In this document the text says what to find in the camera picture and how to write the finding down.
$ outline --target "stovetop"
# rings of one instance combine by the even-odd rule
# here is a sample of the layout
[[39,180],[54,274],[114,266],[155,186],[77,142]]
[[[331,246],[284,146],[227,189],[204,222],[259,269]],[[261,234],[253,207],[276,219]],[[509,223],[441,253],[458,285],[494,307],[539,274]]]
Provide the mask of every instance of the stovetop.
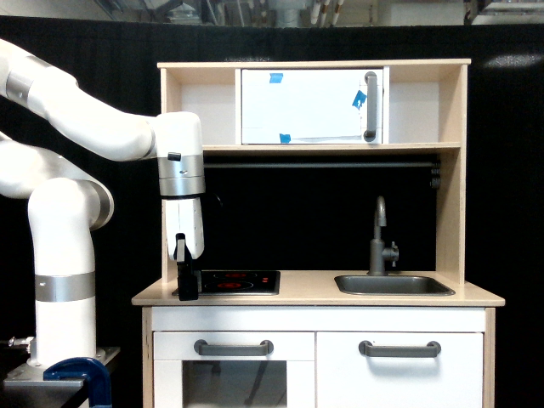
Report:
[[[199,295],[277,295],[279,270],[196,271]],[[173,293],[178,296],[178,289]]]

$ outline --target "sink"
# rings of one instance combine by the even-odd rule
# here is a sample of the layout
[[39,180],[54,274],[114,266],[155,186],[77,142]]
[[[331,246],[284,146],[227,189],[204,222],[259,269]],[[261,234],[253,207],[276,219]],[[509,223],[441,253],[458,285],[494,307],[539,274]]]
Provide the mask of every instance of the sink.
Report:
[[334,278],[340,292],[351,295],[453,295],[448,286],[427,276],[342,275]]

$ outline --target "oven window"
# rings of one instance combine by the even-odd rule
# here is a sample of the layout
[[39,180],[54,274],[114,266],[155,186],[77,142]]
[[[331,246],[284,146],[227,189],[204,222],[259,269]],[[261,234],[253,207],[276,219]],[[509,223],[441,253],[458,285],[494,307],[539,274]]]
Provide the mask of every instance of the oven window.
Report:
[[186,408],[287,407],[285,361],[183,362]]

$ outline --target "black backdrop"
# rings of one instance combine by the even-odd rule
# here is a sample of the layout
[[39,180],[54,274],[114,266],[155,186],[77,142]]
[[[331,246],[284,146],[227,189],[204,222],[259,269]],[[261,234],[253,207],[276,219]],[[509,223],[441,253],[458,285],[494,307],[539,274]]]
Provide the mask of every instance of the black backdrop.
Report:
[[[497,312],[496,406],[542,405],[536,331],[541,325],[544,26],[274,30],[1,17],[0,37],[70,72],[80,88],[117,109],[152,116],[160,113],[157,62],[472,59],[466,276],[507,300]],[[22,143],[60,153],[107,185],[116,200],[113,219],[93,232],[98,344],[122,347],[122,365],[113,376],[114,406],[141,406],[141,314],[130,299],[160,276],[156,164],[114,163],[94,156],[5,99],[0,100],[0,112],[0,130]],[[406,222],[404,218],[416,219],[417,225],[407,228],[419,227],[417,239],[399,238],[408,257],[400,267],[431,269],[434,258],[428,254],[433,250],[426,249],[433,228],[428,223],[434,216],[434,193],[421,187],[428,183],[428,174],[403,190],[399,185],[404,175],[396,173],[393,179],[398,183],[388,185],[384,193],[390,218],[386,230],[394,231],[394,225]],[[207,249],[202,265],[367,268],[368,225],[375,200],[369,197],[383,194],[385,187],[361,185],[360,180],[391,177],[353,169],[333,176],[322,184],[319,174],[304,171],[251,175],[207,171],[207,188],[213,194],[203,200]],[[265,187],[246,190],[255,180],[266,180],[260,183]],[[237,187],[225,187],[231,184]],[[315,193],[323,185],[325,190]],[[407,195],[412,189],[421,189],[420,201]],[[293,227],[309,204],[315,209]],[[243,206],[252,210],[244,212]],[[340,210],[330,211],[329,206]],[[266,239],[259,236],[250,228],[259,222],[274,234]],[[396,240],[393,232],[388,233],[388,240]],[[410,241],[421,245],[409,251]],[[321,246],[313,252],[315,245]],[[417,250],[424,253],[410,259],[409,253]],[[5,197],[0,197],[0,275],[0,339],[32,335],[33,267],[26,202]]]

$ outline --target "drawer handle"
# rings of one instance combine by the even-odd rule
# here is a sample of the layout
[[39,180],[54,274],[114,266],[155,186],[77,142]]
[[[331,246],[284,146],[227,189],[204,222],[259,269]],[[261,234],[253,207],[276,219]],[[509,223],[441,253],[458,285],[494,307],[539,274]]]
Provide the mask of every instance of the drawer handle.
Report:
[[374,72],[368,72],[365,75],[365,81],[368,84],[368,96],[366,104],[366,142],[371,142],[376,138],[377,130],[377,76]]
[[195,342],[195,351],[199,355],[250,357],[272,353],[274,344],[270,340],[264,340],[258,346],[225,346],[208,344],[206,340],[197,340]]
[[373,346],[365,340],[359,343],[359,352],[368,357],[434,358],[440,354],[440,344],[429,342],[427,346]]

